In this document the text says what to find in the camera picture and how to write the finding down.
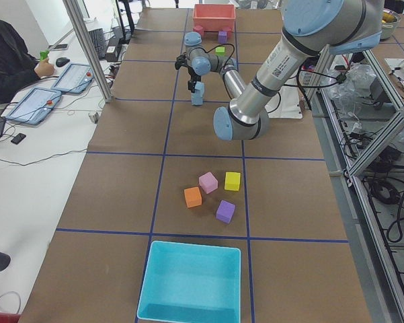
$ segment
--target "teal tray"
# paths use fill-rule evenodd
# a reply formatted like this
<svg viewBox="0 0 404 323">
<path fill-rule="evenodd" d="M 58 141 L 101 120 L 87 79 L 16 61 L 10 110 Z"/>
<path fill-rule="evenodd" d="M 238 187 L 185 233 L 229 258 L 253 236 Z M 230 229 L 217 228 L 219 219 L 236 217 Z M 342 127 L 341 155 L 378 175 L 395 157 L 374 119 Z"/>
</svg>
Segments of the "teal tray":
<svg viewBox="0 0 404 323">
<path fill-rule="evenodd" d="M 240 249 L 154 241 L 137 316 L 173 323 L 240 323 Z"/>
</svg>

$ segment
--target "keyboard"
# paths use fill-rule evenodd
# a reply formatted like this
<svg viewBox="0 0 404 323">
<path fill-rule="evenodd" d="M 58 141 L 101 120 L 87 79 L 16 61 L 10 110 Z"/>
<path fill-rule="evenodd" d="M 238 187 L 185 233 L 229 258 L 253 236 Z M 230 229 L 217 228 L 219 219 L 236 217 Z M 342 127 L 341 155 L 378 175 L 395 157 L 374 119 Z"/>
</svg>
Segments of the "keyboard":
<svg viewBox="0 0 404 323">
<path fill-rule="evenodd" d="M 93 42 L 94 49 L 97 53 L 99 59 L 105 59 L 106 55 L 106 43 L 105 38 L 103 36 L 103 29 L 98 28 L 95 30 L 90 30 L 88 32 L 91 41 Z"/>
</svg>

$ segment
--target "white desk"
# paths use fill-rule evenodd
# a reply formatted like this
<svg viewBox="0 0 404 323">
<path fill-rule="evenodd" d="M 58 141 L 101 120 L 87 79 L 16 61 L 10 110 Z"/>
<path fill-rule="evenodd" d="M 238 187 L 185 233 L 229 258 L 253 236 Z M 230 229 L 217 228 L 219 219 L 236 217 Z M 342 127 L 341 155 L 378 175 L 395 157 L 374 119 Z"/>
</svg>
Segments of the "white desk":
<svg viewBox="0 0 404 323">
<path fill-rule="evenodd" d="M 87 24 L 87 28 L 92 30 L 98 25 L 94 22 Z M 51 63 L 63 56 L 74 63 L 87 62 L 74 33 L 63 42 L 69 44 L 69 49 L 52 51 L 49 55 Z M 101 64 L 104 70 L 109 66 L 105 61 Z M 60 75 L 64 68 L 56 68 L 55 75 Z M 50 88 L 55 80 L 44 80 L 35 86 Z M 78 96 L 63 95 L 56 110 L 38 126 L 16 126 L 14 135 L 24 133 L 27 137 L 19 145 L 14 145 L 10 139 L 0 142 L 0 159 L 26 164 L 54 154 L 86 149 L 95 130 L 88 113 L 94 110 L 101 113 L 104 105 L 96 84 L 94 81 Z M 20 100 L 29 90 L 30 87 L 22 90 L 13 101 Z M 84 98 L 75 101 L 88 90 Z M 0 251 L 11 256 L 10 265 L 0 272 L 0 296 L 9 291 L 17 292 L 22 299 L 20 313 L 31 293 L 84 156 L 85 152 L 71 153 L 25 167 L 0 161 Z M 15 294 L 8 294 L 0 299 L 0 312 L 15 313 L 18 303 Z"/>
</svg>

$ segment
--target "computer mouse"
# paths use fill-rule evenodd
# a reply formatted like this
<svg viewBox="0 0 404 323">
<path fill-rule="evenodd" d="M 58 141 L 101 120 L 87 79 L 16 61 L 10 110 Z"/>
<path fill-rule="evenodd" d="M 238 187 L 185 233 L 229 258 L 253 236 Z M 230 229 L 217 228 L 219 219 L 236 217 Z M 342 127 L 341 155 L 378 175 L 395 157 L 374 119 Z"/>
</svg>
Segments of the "computer mouse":
<svg viewBox="0 0 404 323">
<path fill-rule="evenodd" d="M 55 65 L 57 67 L 63 67 L 65 66 L 68 62 L 70 62 L 70 59 L 67 57 L 59 57 L 55 60 Z"/>
</svg>

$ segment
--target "person's hand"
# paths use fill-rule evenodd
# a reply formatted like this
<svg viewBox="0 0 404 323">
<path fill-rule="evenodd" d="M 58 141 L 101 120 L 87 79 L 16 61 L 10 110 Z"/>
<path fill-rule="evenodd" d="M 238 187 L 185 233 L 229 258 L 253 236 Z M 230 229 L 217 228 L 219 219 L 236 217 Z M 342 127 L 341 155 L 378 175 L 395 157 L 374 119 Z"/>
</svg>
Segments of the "person's hand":
<svg viewBox="0 0 404 323">
<path fill-rule="evenodd" d="M 34 67 L 34 72 L 38 75 L 38 77 L 43 76 L 51 76 L 55 72 L 55 68 L 53 64 L 49 63 L 49 57 L 40 61 L 36 67 Z"/>
</svg>

